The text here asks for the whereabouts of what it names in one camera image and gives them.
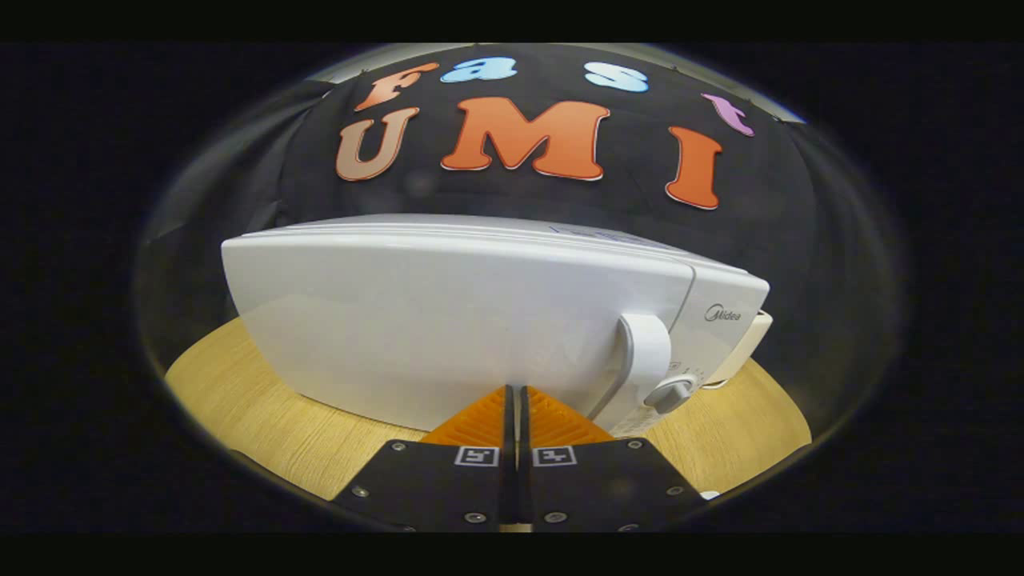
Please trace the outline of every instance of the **letter s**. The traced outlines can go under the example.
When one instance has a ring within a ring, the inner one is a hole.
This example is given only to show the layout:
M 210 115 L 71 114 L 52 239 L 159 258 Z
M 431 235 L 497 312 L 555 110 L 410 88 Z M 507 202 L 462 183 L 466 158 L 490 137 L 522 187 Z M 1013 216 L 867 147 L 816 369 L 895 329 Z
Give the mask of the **letter s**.
M 627 92 L 647 91 L 647 77 L 633 69 L 600 61 L 587 63 L 584 65 L 584 69 L 590 72 L 584 78 L 591 84 L 617 88 Z

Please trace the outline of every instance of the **wooden table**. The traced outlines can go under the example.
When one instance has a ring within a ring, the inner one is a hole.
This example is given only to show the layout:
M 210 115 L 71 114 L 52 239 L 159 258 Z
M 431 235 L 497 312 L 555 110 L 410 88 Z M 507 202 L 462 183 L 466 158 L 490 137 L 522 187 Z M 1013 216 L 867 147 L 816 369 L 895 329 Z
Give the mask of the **wooden table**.
M 333 499 L 387 440 L 426 433 L 321 404 L 289 388 L 240 319 L 196 342 L 166 380 L 225 447 Z M 811 442 L 803 414 L 753 360 L 718 389 L 701 389 L 644 435 L 701 492 L 724 493 Z

